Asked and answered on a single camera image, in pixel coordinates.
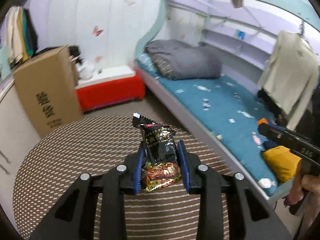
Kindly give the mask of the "person's right hand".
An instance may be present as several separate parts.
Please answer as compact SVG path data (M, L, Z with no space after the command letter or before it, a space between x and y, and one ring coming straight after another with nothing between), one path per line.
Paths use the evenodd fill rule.
M309 174L302 175L302 161L297 166L296 175L293 179L292 187L289 194L291 204L297 204L304 197L303 189L312 193L311 206L319 207L319 177Z

